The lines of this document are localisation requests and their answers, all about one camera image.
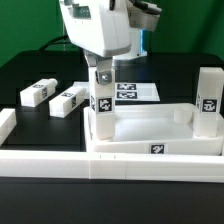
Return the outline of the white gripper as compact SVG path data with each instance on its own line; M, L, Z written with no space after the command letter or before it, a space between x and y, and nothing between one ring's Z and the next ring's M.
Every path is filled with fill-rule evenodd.
M125 0L59 0L59 5L70 41L85 49L89 71L100 85L110 84L111 56L131 48Z

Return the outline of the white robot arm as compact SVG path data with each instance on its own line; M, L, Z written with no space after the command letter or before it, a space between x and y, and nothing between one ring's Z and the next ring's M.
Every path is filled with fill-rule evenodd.
M59 0L70 41L85 51L96 81L112 82L112 58L131 51L131 30L154 31L162 9L142 0Z

